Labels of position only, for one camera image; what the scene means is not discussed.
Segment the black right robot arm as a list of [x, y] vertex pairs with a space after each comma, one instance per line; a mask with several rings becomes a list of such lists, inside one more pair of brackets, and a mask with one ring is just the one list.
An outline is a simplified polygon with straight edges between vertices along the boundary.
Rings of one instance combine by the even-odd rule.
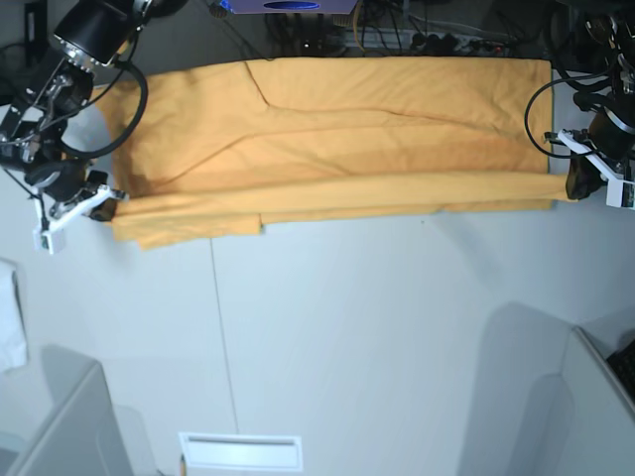
[[[34, 200], [36, 235], [45, 249], [78, 216], [109, 221], [126, 194], [92, 163], [122, 146], [139, 125], [149, 99], [144, 73], [132, 62], [151, 21], [176, 15], [183, 1], [79, 1], [53, 32], [39, 68], [15, 93], [1, 121], [1, 168], [20, 173], [19, 185]], [[110, 144], [82, 151], [64, 141], [69, 119], [96, 102], [97, 68], [130, 74], [140, 99], [130, 123]]]

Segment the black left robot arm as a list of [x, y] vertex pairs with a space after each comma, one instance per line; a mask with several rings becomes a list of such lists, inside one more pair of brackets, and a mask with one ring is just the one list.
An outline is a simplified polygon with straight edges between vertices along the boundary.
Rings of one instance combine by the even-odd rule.
[[[606, 189], [606, 204], [634, 208], [634, 3], [632, 1], [551, 1], [541, 30], [551, 65], [558, 73], [530, 98], [524, 128], [536, 150], [566, 159], [566, 193], [581, 200]], [[556, 154], [539, 145], [529, 124], [538, 97], [565, 84], [581, 112], [594, 114], [585, 129], [546, 132], [544, 142], [566, 148]]]

